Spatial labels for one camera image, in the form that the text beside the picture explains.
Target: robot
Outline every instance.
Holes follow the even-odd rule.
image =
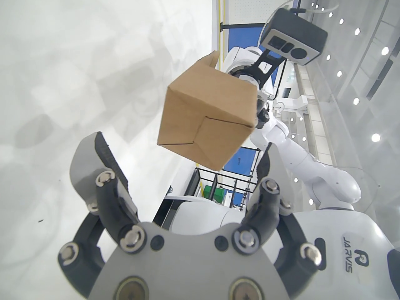
[[[269,111],[268,79],[274,68],[285,58],[306,64],[324,46],[321,32],[316,36],[323,43],[293,34],[310,25],[287,13],[277,11],[262,34],[266,51],[236,47],[224,62],[225,72],[259,88],[258,123],[250,139],[264,154],[245,212],[184,196],[169,230],[140,222],[128,181],[102,134],[81,141],[70,177],[88,215],[73,241],[61,248],[58,262],[82,296],[90,300],[399,298],[399,252],[372,219],[354,211],[352,204],[360,199],[356,181],[288,139],[287,127]],[[284,49],[290,40],[291,48]],[[307,59],[299,49],[313,58]],[[272,58],[269,51],[281,52],[282,57]],[[272,67],[262,70],[261,62]],[[286,169],[304,181],[319,210],[293,213],[284,195],[290,189]],[[118,244],[107,263],[97,247],[104,229]]]

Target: camera lens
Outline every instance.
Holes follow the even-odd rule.
[[[281,39],[276,35],[274,35],[272,39],[268,42],[268,44],[274,47],[275,49],[281,49],[285,43],[286,43],[285,40]]]
[[[307,56],[307,52],[302,48],[294,48],[290,54],[295,59],[303,59]]]

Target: green box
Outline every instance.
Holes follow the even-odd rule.
[[[211,186],[204,187],[204,198],[208,198],[210,196]],[[225,189],[218,187],[215,189],[214,199],[217,203],[222,204],[224,200]]]

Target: white ceiling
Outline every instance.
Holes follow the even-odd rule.
[[[391,56],[400,36],[400,0],[303,0],[301,6],[310,8],[312,1],[318,2],[319,9],[340,3],[330,18],[328,14],[309,16],[329,36],[322,56],[307,67],[337,165],[364,169],[345,168],[362,187],[363,198],[356,208],[367,210],[386,236],[400,244],[400,62]],[[357,36],[356,28],[361,31]],[[383,56],[385,46],[389,54]],[[391,69],[374,96],[367,99],[389,58]],[[357,106],[355,97],[360,99]],[[374,133],[381,135],[380,142],[371,141]]]

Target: cardboard box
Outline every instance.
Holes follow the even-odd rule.
[[[215,69],[219,52],[193,64],[166,93],[157,144],[221,170],[252,133],[257,87]]]

